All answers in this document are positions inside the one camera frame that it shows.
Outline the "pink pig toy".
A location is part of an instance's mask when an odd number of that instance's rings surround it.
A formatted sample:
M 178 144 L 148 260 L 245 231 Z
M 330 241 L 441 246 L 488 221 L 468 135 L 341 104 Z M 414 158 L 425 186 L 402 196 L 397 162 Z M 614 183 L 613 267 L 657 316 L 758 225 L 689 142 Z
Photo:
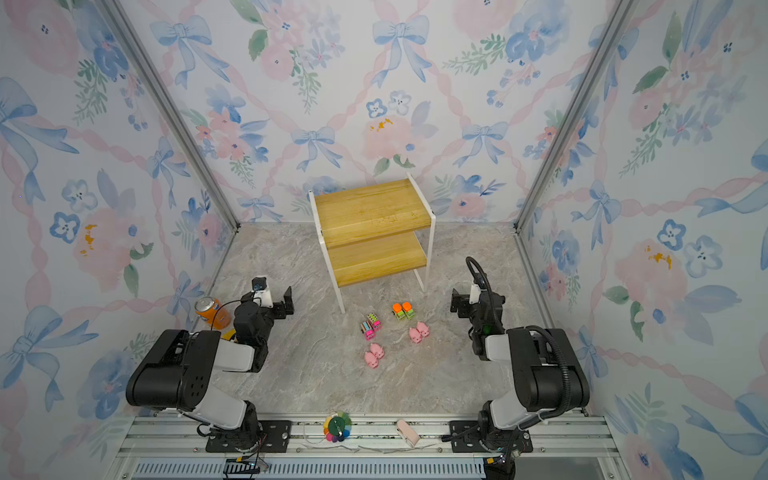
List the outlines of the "pink pig toy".
M 430 335 L 430 329 L 424 322 L 418 322 L 416 328 L 423 338 Z
M 410 328 L 409 329 L 409 337 L 411 341 L 415 344 L 420 343 L 423 340 L 423 336 L 419 330 L 416 328 Z
M 377 343 L 370 344 L 370 352 L 378 359 L 382 359 L 385 356 L 383 348 Z
M 368 367 L 370 367 L 371 369 L 376 369 L 379 366 L 379 359 L 377 358 L 377 356 L 375 354 L 373 354 L 370 351 L 367 351 L 364 354 L 364 360 L 365 360 L 366 365 Z

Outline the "orange green toy car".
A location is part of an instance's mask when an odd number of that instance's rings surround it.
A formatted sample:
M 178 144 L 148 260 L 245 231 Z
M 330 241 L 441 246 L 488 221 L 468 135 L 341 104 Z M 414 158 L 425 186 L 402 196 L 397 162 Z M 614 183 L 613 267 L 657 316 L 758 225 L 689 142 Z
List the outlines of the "orange green toy car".
M 400 303 L 395 303 L 392 306 L 392 311 L 393 311 L 394 316 L 398 320 L 404 320 L 406 318 L 406 314 L 404 312 L 403 306 Z
M 407 318 L 411 319 L 415 316 L 415 311 L 410 302 L 403 302 L 402 309 Z

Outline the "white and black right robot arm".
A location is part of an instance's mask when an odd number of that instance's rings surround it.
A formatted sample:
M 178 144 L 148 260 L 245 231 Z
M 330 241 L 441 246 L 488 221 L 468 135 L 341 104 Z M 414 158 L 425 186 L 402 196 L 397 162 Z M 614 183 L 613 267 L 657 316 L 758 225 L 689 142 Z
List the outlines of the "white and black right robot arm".
M 565 332 L 540 326 L 506 329 L 501 323 L 504 302 L 504 296 L 477 286 L 468 294 L 451 294 L 450 311 L 470 321 L 473 353 L 509 366 L 512 375 L 511 390 L 487 401 L 476 422 L 449 423 L 451 433 L 444 439 L 455 453 L 528 453 L 532 427 L 590 401 L 587 376 Z

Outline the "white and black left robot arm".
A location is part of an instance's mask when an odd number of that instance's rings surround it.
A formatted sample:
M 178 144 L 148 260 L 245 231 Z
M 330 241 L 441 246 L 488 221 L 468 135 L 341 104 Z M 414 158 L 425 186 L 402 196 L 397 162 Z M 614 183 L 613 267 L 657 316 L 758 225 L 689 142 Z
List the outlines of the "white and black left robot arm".
M 132 406 L 173 409 L 198 422 L 208 453 L 285 453 L 292 422 L 261 420 L 253 402 L 233 397 L 211 383 L 217 371 L 258 373 L 277 320 L 294 313 L 292 289 L 272 301 L 267 287 L 254 286 L 234 312 L 231 340 L 217 330 L 164 331 L 126 387 Z

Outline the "red snack packet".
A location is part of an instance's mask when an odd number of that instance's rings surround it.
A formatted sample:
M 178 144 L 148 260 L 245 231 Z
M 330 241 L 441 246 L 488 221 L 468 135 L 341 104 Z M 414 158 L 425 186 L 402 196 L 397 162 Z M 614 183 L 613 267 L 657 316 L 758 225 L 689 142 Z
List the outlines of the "red snack packet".
M 225 341 L 231 341 L 234 335 L 236 334 L 236 331 L 234 328 L 224 332 L 221 334 L 221 339 Z

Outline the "orange soda can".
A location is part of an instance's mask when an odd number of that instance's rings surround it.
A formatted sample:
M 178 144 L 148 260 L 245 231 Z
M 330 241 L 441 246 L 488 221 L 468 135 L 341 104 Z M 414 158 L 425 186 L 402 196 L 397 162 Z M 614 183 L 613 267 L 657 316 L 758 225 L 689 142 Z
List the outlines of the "orange soda can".
M 232 322 L 232 316 L 217 298 L 200 297 L 195 302 L 195 312 L 207 323 L 211 330 L 226 330 Z

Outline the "pink green toy car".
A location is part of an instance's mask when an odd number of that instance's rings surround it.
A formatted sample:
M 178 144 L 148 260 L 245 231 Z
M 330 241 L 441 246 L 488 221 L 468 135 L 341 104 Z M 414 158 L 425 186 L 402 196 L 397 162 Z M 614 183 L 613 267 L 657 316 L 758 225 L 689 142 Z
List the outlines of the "pink green toy car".
M 381 321 L 375 313 L 369 313 L 367 319 L 374 331 L 379 331 L 382 328 Z

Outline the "colourful round disc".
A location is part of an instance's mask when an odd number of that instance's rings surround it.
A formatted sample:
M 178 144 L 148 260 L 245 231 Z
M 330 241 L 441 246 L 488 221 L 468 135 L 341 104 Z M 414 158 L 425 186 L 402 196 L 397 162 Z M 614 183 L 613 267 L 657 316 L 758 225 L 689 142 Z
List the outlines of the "colourful round disc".
M 337 411 L 326 418 L 323 424 L 325 439 L 331 443 L 344 442 L 350 435 L 352 420 L 347 412 Z

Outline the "pink eraser block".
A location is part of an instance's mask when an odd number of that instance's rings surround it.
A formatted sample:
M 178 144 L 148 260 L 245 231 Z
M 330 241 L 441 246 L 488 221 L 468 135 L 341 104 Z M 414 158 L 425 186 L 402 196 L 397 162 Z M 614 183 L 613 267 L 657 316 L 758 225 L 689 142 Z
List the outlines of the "pink eraser block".
M 399 419 L 396 422 L 396 429 L 398 434 L 411 448 L 415 448 L 417 446 L 421 437 L 406 420 Z

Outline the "wooden two-tier shelf white frame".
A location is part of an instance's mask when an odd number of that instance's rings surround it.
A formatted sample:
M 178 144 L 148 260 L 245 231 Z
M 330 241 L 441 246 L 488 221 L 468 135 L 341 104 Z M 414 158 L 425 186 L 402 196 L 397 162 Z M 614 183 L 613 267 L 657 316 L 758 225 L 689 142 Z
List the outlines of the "wooden two-tier shelf white frame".
M 341 289 L 412 271 L 430 277 L 436 214 L 414 177 L 317 196 L 308 192 L 320 249 L 341 312 Z

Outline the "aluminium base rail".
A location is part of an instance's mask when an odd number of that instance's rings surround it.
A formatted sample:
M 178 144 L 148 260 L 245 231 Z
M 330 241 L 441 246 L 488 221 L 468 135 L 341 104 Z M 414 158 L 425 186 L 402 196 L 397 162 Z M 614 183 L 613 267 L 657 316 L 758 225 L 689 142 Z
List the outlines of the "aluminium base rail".
M 349 437 L 328 442 L 326 413 L 288 414 L 285 453 L 208 453 L 198 425 L 185 417 L 136 418 L 107 473 L 109 479 L 489 479 L 505 466 L 517 479 L 627 479 L 630 474 L 607 422 L 582 411 L 529 431 L 528 453 L 458 452 L 444 439 L 451 421 L 468 416 L 354 414 Z M 406 420 L 420 435 L 411 448 L 398 434 Z

